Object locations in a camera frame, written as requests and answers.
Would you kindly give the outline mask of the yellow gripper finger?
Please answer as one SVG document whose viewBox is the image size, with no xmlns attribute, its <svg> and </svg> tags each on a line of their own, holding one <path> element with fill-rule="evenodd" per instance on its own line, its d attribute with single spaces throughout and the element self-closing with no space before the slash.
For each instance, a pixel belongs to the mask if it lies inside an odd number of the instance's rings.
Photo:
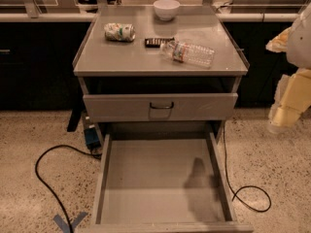
<svg viewBox="0 0 311 233">
<path fill-rule="evenodd" d="M 293 127 L 310 106 L 311 70 L 299 68 L 291 76 L 283 75 L 278 82 L 274 104 L 268 115 L 268 131 L 283 133 Z"/>
<path fill-rule="evenodd" d="M 290 31 L 290 27 L 283 30 L 280 34 L 270 40 L 265 48 L 272 52 L 286 52 Z"/>
</svg>

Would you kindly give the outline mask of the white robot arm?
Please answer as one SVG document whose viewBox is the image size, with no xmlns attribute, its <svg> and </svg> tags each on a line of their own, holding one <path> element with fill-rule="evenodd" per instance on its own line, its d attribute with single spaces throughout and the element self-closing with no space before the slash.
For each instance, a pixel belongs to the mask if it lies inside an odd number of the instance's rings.
<svg viewBox="0 0 311 233">
<path fill-rule="evenodd" d="M 299 13 L 291 27 L 268 42 L 266 48 L 284 52 L 297 71 L 283 75 L 277 84 L 267 124 L 278 134 L 291 128 L 311 106 L 311 4 Z"/>
</svg>

